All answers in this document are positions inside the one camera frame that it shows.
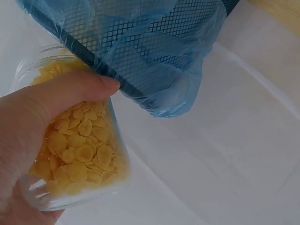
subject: finger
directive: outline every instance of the finger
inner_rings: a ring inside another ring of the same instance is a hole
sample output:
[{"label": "finger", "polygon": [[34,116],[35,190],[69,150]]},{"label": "finger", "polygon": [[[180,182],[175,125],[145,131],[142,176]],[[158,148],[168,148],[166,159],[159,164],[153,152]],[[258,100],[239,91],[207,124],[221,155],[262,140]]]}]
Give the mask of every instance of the finger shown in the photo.
[{"label": "finger", "polygon": [[0,199],[34,162],[49,121],[77,103],[106,98],[119,86],[78,71],[0,98]]},{"label": "finger", "polygon": [[82,101],[99,101],[113,95],[120,83],[116,80],[91,73],[77,71],[21,89],[8,97],[11,101],[36,110],[48,124],[60,112]]},{"label": "finger", "polygon": [[49,221],[49,224],[55,224],[58,219],[61,217],[63,214],[64,210],[59,210],[59,211],[53,211],[53,212],[42,212],[47,221]]}]

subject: white paper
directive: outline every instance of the white paper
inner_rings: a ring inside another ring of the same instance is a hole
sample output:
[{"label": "white paper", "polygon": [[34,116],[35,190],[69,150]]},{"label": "white paper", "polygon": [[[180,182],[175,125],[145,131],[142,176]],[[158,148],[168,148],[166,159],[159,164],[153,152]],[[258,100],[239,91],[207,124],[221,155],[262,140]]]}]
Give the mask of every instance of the white paper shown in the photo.
[{"label": "white paper", "polygon": [[[17,19],[16,28],[4,28],[9,38],[0,36],[1,95],[19,61],[54,42],[30,20],[5,17]],[[112,98],[133,162],[131,185],[66,210],[60,222],[298,225],[299,86],[300,39],[241,0],[204,61],[189,113],[155,119],[120,93]]]}]

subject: glass jar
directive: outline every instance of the glass jar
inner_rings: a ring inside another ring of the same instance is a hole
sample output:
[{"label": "glass jar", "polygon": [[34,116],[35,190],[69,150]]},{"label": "glass jar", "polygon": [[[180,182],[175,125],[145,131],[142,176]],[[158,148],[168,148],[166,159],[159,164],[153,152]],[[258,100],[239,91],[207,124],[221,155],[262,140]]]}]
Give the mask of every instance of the glass jar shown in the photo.
[{"label": "glass jar", "polygon": [[[47,46],[19,64],[11,92],[29,86],[45,66],[75,60],[79,62],[62,45]],[[81,118],[73,118],[75,110],[82,110]],[[110,99],[84,102],[64,113],[67,116],[60,115],[49,125],[35,163],[20,179],[26,201],[41,211],[74,207],[128,185],[130,160]],[[61,127],[63,120],[68,127]],[[77,126],[70,128],[74,121]],[[90,134],[80,126],[86,122],[91,124]]]}]

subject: blue plastic bag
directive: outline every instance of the blue plastic bag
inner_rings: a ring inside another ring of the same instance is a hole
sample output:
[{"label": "blue plastic bag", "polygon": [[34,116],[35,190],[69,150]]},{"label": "blue plastic bag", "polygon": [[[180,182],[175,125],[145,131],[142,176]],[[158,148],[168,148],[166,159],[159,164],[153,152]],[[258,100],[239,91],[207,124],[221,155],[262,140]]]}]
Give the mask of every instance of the blue plastic bag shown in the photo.
[{"label": "blue plastic bag", "polygon": [[194,103],[222,0],[17,0],[71,52],[155,117]]}]

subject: metal mesh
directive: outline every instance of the metal mesh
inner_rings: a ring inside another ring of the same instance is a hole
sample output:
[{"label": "metal mesh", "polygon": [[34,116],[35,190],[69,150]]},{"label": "metal mesh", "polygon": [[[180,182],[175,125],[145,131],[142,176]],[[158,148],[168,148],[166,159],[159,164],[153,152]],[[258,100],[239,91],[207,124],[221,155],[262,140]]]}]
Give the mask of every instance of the metal mesh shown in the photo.
[{"label": "metal mesh", "polygon": [[[222,25],[224,20],[223,14],[216,12],[225,5],[229,13],[238,2],[223,0],[223,5],[220,0],[174,0],[168,14],[130,17],[116,15],[132,15],[136,0],[69,1],[72,4],[67,0],[18,1],[96,72],[119,80],[121,90],[135,100],[168,89],[190,69],[196,56],[204,57],[220,29],[215,22]],[[157,0],[139,2],[149,10],[158,4]],[[180,43],[179,49],[168,46],[170,42]],[[168,74],[171,67],[172,76]],[[142,104],[146,109],[153,107],[152,100]]]}]

